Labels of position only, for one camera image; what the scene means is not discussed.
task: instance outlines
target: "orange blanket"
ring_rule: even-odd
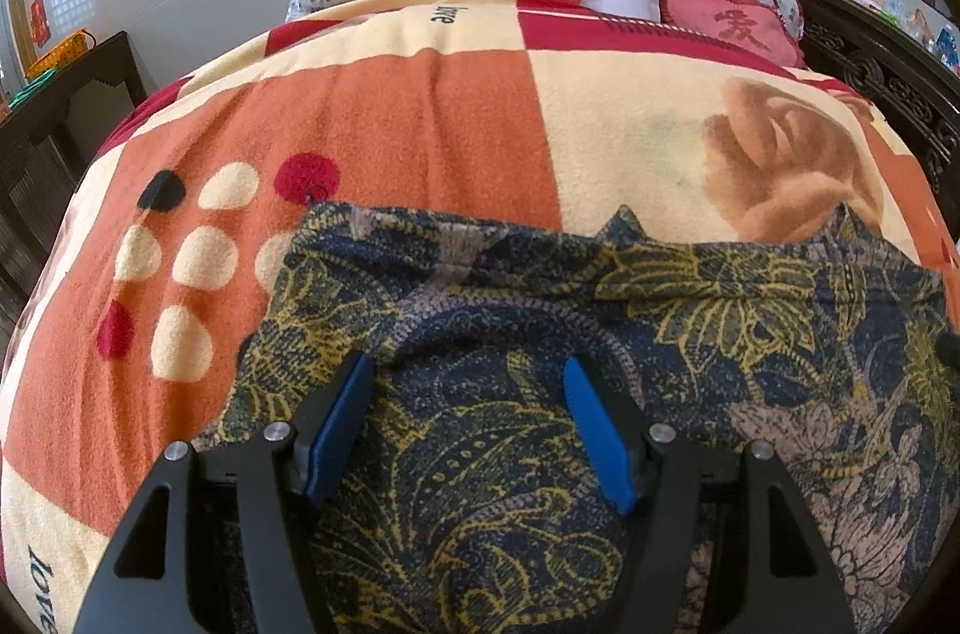
[[[654,238],[779,242],[843,201],[954,299],[946,226],[876,108],[665,25],[363,0],[146,106],[73,198],[0,387],[7,580],[61,634],[162,447],[216,421],[312,202],[589,236],[626,204]]]

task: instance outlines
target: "red dot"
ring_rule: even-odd
[[[97,351],[105,360],[125,357],[133,343],[133,318],[119,301],[111,301],[97,331]]]
[[[301,152],[280,166],[274,178],[277,195],[291,204],[309,206],[331,198],[340,186],[340,169],[322,155]]]

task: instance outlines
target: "dark wooden bed frame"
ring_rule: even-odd
[[[853,0],[800,0],[800,46],[815,71],[877,104],[920,161],[954,241],[960,236],[960,78]]]

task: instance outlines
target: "leaf pattern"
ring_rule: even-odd
[[[322,204],[215,441],[289,417],[347,350],[369,351],[373,404],[312,536],[338,630],[580,634],[625,546],[563,399],[563,361],[588,356],[694,441],[773,441],[858,631],[878,634],[960,504],[945,329],[939,276],[846,207],[767,246],[651,241],[629,209],[580,238]],[[711,554],[694,546],[678,632],[698,626]]]

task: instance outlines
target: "silver screw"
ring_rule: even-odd
[[[182,442],[179,439],[176,442],[171,442],[163,450],[163,457],[168,461],[179,461],[187,451],[190,449],[190,446],[186,442]]]
[[[270,423],[263,429],[263,438],[268,442],[282,442],[290,435],[290,423],[284,423],[282,420],[277,423]]]
[[[766,439],[755,439],[750,442],[750,454],[758,461],[768,461],[774,456],[774,446]]]
[[[677,438],[677,431],[673,426],[668,426],[667,423],[654,423],[653,426],[650,426],[650,438],[656,444],[668,445]]]

